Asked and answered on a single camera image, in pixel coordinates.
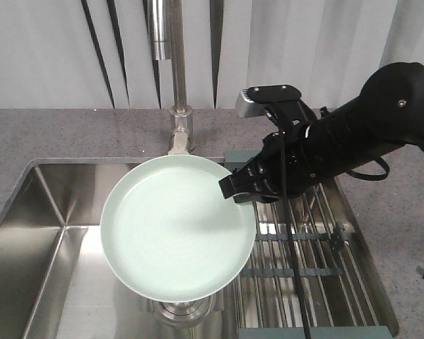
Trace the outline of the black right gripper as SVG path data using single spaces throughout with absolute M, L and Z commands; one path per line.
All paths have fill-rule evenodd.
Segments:
M 235 203 L 273 203 L 284 195 L 297 197 L 307 188 L 325 180 L 325 173 L 310 167 L 297 144 L 289 144 L 283 135 L 271 133 L 263 148 L 237 171 L 218 181 L 223 198 Z

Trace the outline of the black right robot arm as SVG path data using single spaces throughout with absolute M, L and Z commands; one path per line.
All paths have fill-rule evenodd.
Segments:
M 399 149 L 424 152 L 424 65 L 388 64 L 365 82 L 359 96 L 317 117 L 291 85 L 244 89 L 241 117 L 267 117 L 277 131 L 241 169 L 220 180 L 225 198 L 268 203 L 296 197 L 315 184 Z

